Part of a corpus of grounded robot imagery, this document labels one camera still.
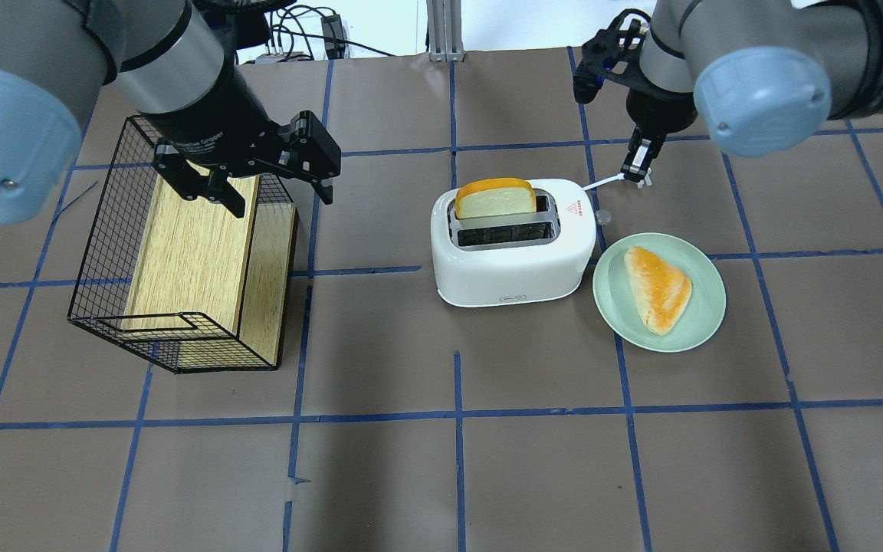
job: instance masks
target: robotic hand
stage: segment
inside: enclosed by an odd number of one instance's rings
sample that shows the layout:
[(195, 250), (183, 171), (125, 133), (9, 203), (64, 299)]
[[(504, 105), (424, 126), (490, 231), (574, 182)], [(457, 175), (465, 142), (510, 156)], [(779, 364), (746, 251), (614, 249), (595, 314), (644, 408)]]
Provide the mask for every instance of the robotic hand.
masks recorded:
[(652, 17), (625, 10), (586, 42), (573, 79), (579, 104), (606, 80), (630, 88), (630, 181), (698, 111), (726, 153), (766, 155), (828, 118), (883, 113), (883, 0), (658, 0)]
[(152, 166), (184, 199), (241, 217), (245, 201), (227, 178), (274, 173), (332, 202), (323, 180), (340, 174), (336, 141), (309, 111), (271, 121), (189, 0), (0, 0), (0, 224), (38, 213), (111, 81), (164, 136)]

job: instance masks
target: plate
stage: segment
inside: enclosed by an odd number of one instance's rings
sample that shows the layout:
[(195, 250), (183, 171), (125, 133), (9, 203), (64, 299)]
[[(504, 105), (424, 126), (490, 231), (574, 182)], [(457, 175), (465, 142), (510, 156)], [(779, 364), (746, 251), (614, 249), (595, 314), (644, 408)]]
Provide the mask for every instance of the plate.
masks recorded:
[[(645, 329), (635, 311), (624, 261), (633, 245), (648, 249), (683, 270), (694, 285), (680, 320), (664, 336)], [(617, 334), (633, 345), (659, 353), (680, 353), (710, 339), (721, 327), (727, 306), (721, 273), (707, 255), (673, 235), (652, 232), (627, 235), (610, 245), (595, 266), (592, 289), (602, 317)]]

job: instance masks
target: black wire basket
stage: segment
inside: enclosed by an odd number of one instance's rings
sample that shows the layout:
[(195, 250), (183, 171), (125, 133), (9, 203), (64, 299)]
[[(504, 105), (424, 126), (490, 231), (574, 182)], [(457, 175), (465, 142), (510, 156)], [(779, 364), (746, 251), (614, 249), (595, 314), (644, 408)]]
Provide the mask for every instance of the black wire basket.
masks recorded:
[[(277, 370), (281, 343), (277, 344), (274, 361), (266, 360), (242, 341), (239, 334), (203, 312), (126, 314), (148, 211), (158, 182), (158, 174), (150, 162), (159, 137), (157, 130), (143, 117), (125, 119), (67, 320), (172, 373)], [(258, 209), (271, 203), (291, 204), (292, 201), (276, 176), (262, 175), (256, 203), (248, 208)], [(152, 321), (158, 329), (129, 329), (144, 325), (140, 321)]]

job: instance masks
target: round plate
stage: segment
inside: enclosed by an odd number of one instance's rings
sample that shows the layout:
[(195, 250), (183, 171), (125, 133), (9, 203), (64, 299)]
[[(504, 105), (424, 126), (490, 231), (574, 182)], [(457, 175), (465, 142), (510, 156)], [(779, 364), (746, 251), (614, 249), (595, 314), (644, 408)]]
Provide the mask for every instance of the round plate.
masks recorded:
[[(624, 256), (638, 245), (659, 255), (691, 279), (694, 285), (687, 308), (670, 333), (659, 336), (645, 329), (635, 311), (632, 288), (626, 273)], [(595, 266), (592, 277), (595, 303), (602, 317), (626, 341), (659, 353), (679, 353), (694, 349), (714, 335), (727, 306), (721, 273), (707, 255), (673, 235), (645, 233), (628, 235), (606, 249)]]

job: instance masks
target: light blue joint cap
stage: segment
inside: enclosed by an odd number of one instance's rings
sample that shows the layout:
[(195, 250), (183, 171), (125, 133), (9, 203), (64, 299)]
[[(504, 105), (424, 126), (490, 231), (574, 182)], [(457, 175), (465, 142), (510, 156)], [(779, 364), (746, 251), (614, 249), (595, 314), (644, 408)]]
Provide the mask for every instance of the light blue joint cap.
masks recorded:
[(830, 115), (830, 78), (816, 60), (778, 46), (721, 56), (701, 72), (694, 103), (726, 153), (758, 157), (812, 136)]
[(0, 71), (0, 224), (36, 216), (79, 149), (80, 127), (66, 105)]

